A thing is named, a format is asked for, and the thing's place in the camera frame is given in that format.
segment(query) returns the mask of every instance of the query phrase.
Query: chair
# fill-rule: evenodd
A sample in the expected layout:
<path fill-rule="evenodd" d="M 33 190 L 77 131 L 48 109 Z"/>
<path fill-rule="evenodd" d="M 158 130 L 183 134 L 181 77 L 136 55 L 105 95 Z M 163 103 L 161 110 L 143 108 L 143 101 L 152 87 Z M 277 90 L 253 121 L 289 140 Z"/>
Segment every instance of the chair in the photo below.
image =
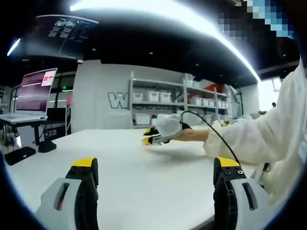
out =
<path fill-rule="evenodd" d="M 118 112 L 107 113 L 104 121 L 104 129 L 133 129 L 131 112 L 121 110 Z"/>

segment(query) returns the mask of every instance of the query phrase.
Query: desk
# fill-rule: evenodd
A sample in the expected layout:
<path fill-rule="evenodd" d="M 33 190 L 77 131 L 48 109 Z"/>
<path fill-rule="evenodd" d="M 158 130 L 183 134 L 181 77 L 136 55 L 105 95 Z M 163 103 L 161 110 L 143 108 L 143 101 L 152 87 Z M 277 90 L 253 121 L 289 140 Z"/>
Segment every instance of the desk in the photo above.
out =
<path fill-rule="evenodd" d="M 210 220 L 213 206 L 213 159 L 202 142 L 171 141 L 144 146 L 145 129 L 85 130 L 54 140 L 57 149 L 37 153 L 8 172 L 32 211 L 40 196 L 71 165 L 98 158 L 100 229 L 190 230 Z M 254 166 L 243 165 L 246 176 Z"/>

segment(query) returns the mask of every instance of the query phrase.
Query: display screen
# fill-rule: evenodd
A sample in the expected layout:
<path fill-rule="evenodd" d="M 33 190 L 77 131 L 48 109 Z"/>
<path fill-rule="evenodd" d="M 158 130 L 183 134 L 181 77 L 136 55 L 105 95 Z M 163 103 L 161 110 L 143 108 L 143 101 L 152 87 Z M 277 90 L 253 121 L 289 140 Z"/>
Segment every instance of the display screen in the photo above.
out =
<path fill-rule="evenodd" d="M 84 44 L 98 22 L 66 15 L 42 15 L 11 56 L 49 56 L 83 60 Z"/>
<path fill-rule="evenodd" d="M 16 110 L 45 112 L 56 72 L 57 69 L 48 69 L 25 75 L 19 89 Z"/>

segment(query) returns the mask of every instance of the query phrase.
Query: laptop screen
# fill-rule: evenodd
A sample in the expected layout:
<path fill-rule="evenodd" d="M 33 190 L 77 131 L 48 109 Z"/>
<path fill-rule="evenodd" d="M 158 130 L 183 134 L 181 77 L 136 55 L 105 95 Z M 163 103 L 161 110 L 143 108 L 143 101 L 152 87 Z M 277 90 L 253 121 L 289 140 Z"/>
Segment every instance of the laptop screen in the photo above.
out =
<path fill-rule="evenodd" d="M 16 110 L 45 112 L 57 69 L 47 69 L 24 76 Z"/>

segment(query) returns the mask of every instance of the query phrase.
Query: ceiling light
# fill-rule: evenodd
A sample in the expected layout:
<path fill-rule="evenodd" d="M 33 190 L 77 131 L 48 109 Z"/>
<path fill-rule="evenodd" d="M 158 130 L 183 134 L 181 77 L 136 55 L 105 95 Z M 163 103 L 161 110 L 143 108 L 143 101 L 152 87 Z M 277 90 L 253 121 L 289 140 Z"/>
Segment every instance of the ceiling light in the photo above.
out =
<path fill-rule="evenodd" d="M 20 42 L 20 38 L 11 46 L 10 50 L 7 53 L 7 56 L 9 56 L 11 52 L 13 52 L 13 50 L 18 46 L 19 42 Z"/>
<path fill-rule="evenodd" d="M 100 8 L 100 9 L 120 9 L 128 11 L 139 11 L 152 13 L 165 18 L 181 22 L 188 27 L 206 35 L 211 35 L 218 39 L 223 45 L 225 45 L 230 51 L 232 51 L 249 69 L 258 82 L 261 82 L 259 76 L 249 64 L 249 62 L 243 57 L 242 54 L 221 34 L 218 27 L 213 26 L 202 16 L 198 15 L 192 9 L 185 7 L 172 0 L 83 0 L 71 6 L 71 11 L 77 11 L 81 9 Z"/>

